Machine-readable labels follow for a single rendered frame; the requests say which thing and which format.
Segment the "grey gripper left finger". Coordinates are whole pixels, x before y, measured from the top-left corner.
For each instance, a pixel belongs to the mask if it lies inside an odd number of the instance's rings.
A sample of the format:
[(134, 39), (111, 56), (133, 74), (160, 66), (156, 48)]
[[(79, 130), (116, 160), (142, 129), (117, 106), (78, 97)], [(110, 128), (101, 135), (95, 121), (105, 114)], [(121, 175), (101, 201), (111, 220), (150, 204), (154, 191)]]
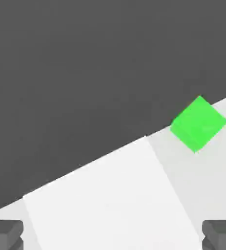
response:
[(24, 250), (21, 220), (0, 220), (0, 250)]

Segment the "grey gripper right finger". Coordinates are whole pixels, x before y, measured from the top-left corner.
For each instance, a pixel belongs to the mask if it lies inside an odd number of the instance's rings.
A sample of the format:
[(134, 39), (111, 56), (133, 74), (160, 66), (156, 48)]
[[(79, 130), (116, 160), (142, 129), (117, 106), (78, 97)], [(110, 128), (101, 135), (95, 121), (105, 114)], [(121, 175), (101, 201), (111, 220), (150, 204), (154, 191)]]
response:
[(226, 250), (226, 220), (204, 220), (202, 250)]

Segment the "small green cube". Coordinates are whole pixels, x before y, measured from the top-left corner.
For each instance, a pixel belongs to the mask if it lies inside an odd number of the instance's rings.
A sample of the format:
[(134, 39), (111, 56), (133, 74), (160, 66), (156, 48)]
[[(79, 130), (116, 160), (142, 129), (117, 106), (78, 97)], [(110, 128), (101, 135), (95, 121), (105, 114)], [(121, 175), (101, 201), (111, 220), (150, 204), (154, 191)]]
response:
[(198, 96), (172, 121), (170, 130), (196, 153), (225, 125), (226, 118), (202, 96)]

